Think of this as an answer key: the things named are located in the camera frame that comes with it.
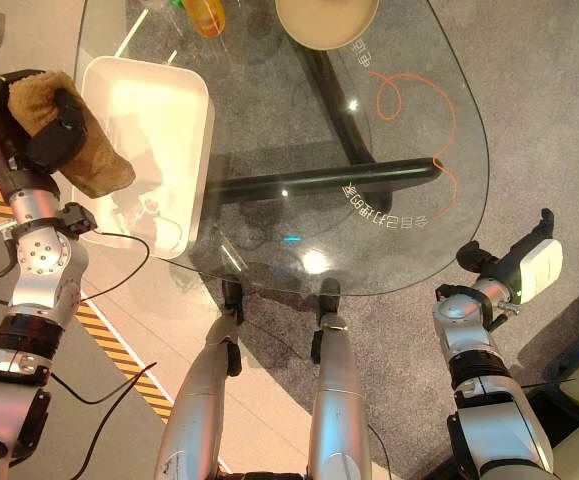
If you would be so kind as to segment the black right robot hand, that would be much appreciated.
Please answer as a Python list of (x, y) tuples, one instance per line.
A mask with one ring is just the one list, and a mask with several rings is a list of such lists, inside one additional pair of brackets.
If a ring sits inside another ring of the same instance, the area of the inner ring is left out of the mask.
[(513, 244), (505, 256), (495, 257), (472, 240), (458, 250), (456, 260), (463, 269), (480, 278), (504, 285), (511, 303), (525, 304), (560, 276), (563, 247), (553, 238), (554, 226), (554, 213), (543, 208), (538, 224)]

